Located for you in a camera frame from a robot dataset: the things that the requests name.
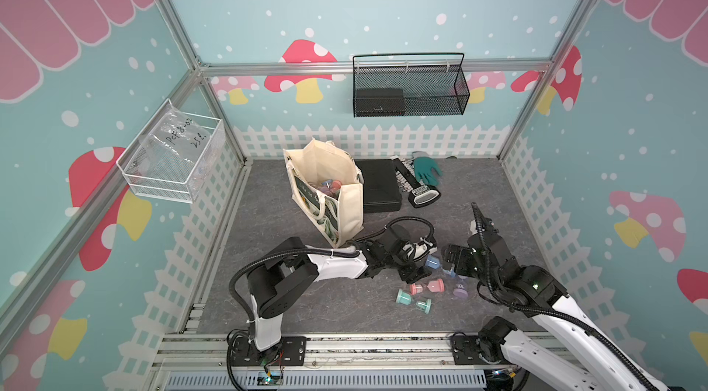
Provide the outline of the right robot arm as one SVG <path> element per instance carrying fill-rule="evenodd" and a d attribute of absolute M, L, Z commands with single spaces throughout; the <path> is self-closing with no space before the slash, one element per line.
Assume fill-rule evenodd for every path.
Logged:
<path fill-rule="evenodd" d="M 486 363 L 507 361 L 567 390 L 666 390 L 668 386 L 616 345 L 547 269 L 518 263 L 493 221 L 471 205 L 475 231 L 450 245 L 442 264 L 477 282 L 479 297 L 532 319 L 571 352 L 578 365 L 545 352 L 515 324 L 494 317 L 478 333 Z"/>

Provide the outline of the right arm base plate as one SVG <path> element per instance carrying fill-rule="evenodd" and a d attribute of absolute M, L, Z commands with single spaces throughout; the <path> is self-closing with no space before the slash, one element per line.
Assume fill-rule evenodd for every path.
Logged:
<path fill-rule="evenodd" d="M 503 346 L 510 346 L 512 336 L 520 335 L 523 332 L 513 331 L 506 335 L 455 333 L 449 338 L 455 365 L 508 364 Z"/>

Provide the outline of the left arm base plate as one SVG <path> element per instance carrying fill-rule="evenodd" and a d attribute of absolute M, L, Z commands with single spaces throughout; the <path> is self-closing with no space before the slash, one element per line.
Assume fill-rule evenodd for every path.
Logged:
<path fill-rule="evenodd" d="M 227 359 L 232 366 L 303 366 L 306 337 L 282 337 L 274 347 L 260 352 L 248 337 L 234 336 L 227 348 Z"/>

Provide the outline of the cream canvas tote bag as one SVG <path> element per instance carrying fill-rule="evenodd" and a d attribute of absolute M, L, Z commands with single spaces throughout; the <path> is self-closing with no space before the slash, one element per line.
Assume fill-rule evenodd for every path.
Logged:
<path fill-rule="evenodd" d="M 311 140 L 284 151 L 292 199 L 331 247 L 343 247 L 363 229 L 364 177 L 334 142 Z"/>

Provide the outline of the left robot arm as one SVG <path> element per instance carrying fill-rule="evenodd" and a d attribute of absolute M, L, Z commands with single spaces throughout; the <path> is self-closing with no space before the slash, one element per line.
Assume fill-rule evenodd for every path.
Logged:
<path fill-rule="evenodd" d="M 282 318 L 315 283 L 334 279 L 372 279 L 394 270 L 402 282 L 413 284 L 431 275 L 425 259 L 437 249 L 430 221 L 402 216 L 383 229 L 347 242 L 344 247 L 304 245 L 293 236 L 232 275 L 230 297 L 245 311 L 243 333 L 258 353 L 282 344 Z"/>

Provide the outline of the green hourglass front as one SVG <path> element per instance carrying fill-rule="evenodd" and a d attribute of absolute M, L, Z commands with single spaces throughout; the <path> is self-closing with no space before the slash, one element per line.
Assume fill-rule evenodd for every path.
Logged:
<path fill-rule="evenodd" d="M 433 308 L 433 301 L 429 298 L 417 300 L 412 293 L 406 293 L 402 289 L 396 294 L 396 303 L 402 306 L 415 306 L 422 313 L 429 315 Z"/>

